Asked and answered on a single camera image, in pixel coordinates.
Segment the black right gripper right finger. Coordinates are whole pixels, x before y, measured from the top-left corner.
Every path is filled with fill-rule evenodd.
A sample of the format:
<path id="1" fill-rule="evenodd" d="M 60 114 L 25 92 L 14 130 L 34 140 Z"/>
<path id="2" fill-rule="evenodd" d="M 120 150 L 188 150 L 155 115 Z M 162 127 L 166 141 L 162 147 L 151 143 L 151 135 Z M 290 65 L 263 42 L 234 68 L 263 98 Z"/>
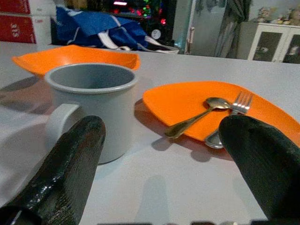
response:
<path id="1" fill-rule="evenodd" d="M 272 125 L 245 116 L 221 120 L 219 137 L 267 220 L 253 225 L 300 223 L 300 149 Z"/>

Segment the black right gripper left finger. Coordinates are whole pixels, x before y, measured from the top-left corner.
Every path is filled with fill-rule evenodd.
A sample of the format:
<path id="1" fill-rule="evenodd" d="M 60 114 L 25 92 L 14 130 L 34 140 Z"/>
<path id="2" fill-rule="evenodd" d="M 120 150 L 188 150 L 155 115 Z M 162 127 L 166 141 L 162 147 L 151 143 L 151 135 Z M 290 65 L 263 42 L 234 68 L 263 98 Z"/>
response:
<path id="1" fill-rule="evenodd" d="M 105 142 L 105 124 L 86 116 L 56 142 L 16 195 L 0 209 L 2 225 L 77 225 Z"/>

